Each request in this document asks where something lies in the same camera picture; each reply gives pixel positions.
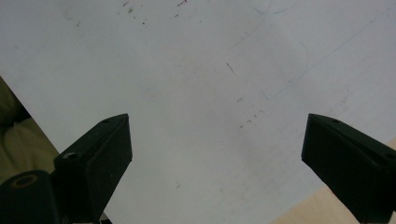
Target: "pencil mark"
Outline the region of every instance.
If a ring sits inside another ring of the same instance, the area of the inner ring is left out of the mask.
[[[230,68],[231,72],[233,72],[234,75],[236,75],[236,73],[233,71],[233,69],[231,68],[231,66],[227,63],[227,66]]]
[[[293,3],[293,5],[292,5],[291,7],[283,8],[283,9],[281,9],[281,10],[279,10],[279,11],[273,12],[273,14],[280,14],[280,13],[282,13],[282,12],[288,11],[289,9],[292,9],[293,7],[295,7],[295,6],[297,5],[298,2],[299,2],[299,1],[297,0],[297,1],[295,1],[295,2]]]
[[[306,73],[306,71],[308,71],[308,66],[309,66],[309,52],[308,52],[308,49],[306,48],[306,46],[303,43],[300,43],[300,44],[301,44],[301,46],[303,46],[303,48],[305,50],[306,64],[305,64],[304,73]]]
[[[185,5],[187,3],[187,0],[183,0],[181,3],[179,3],[177,6],[180,7],[182,5]]]
[[[269,10],[271,8],[272,2],[273,2],[273,0],[271,0],[270,4],[268,5],[268,8],[265,10],[265,12],[262,13],[262,15],[263,15],[262,16],[262,20],[259,22],[259,24],[250,33],[248,33],[247,36],[242,37],[238,42],[236,42],[234,45],[230,46],[228,49],[235,48],[237,45],[239,45],[240,43],[244,42],[247,38],[249,38],[253,33],[255,33],[259,29],[259,27],[262,25],[262,23],[265,21],[265,18],[268,15],[268,12],[269,12]]]
[[[269,12],[269,10],[267,10],[268,7],[267,7],[267,8],[264,8],[264,9],[260,9],[260,8],[255,7],[255,6],[251,3],[251,1],[247,1],[247,2],[248,2],[248,4],[249,4],[258,14],[260,14],[260,15],[264,15],[264,14],[266,14],[267,12]]]
[[[270,98],[267,96],[267,94],[265,93],[265,91],[261,90],[260,91],[262,93],[262,95],[264,95],[265,99],[270,100]]]
[[[308,74],[312,69],[316,68],[318,65],[326,61],[328,58],[330,58],[335,52],[337,52],[339,49],[341,49],[343,46],[345,46],[347,43],[349,43],[352,39],[354,39],[356,36],[360,35],[364,30],[366,30],[369,26],[372,25],[372,23],[376,20],[378,20],[382,15],[387,13],[389,10],[394,9],[396,4],[393,5],[393,7],[387,8],[384,12],[381,12],[379,15],[377,15],[373,20],[367,22],[363,27],[361,27],[357,32],[355,32],[353,35],[351,35],[349,38],[347,38],[344,42],[342,42],[340,45],[338,45],[335,49],[330,51],[328,54],[326,54],[324,57],[319,59],[314,65],[308,68],[308,65],[306,67],[305,72],[297,78],[297,81],[300,81],[306,74]],[[308,55],[308,50],[306,49],[306,46],[303,45],[306,54]]]

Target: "black plastic part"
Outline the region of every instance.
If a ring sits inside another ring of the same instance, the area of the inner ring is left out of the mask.
[[[112,222],[108,219],[101,221],[100,224],[112,224]]]
[[[0,187],[1,224],[60,224],[57,203],[44,171],[15,175]]]
[[[394,210],[396,152],[345,123],[310,114],[303,161],[360,223],[388,223]]]
[[[98,222],[132,160],[128,115],[95,125],[54,163],[71,222]]]

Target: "screw hole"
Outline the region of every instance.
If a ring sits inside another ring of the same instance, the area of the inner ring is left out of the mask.
[[[389,160],[396,160],[396,156],[390,153],[385,154],[385,157]]]
[[[35,183],[37,179],[36,175],[25,175],[12,182],[11,187],[13,189],[23,189]]]
[[[64,155],[64,159],[67,160],[73,160],[76,159],[78,157],[78,154],[76,152],[70,152]]]

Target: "beige surface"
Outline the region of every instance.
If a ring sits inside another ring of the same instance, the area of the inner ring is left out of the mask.
[[[388,142],[388,146],[396,149],[396,138]],[[328,187],[318,190],[316,193],[293,206],[283,216],[274,220],[271,224],[351,224],[359,223],[347,208],[335,197]],[[390,224],[396,224],[396,216],[393,214]]]
[[[54,170],[58,152],[32,118],[15,120],[22,108],[0,77],[0,183],[22,172]]]

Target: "table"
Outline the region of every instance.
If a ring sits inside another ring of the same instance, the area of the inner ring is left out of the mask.
[[[396,5],[4,0],[0,76],[59,151],[130,116],[114,223],[269,223],[322,186],[308,113],[396,133]]]

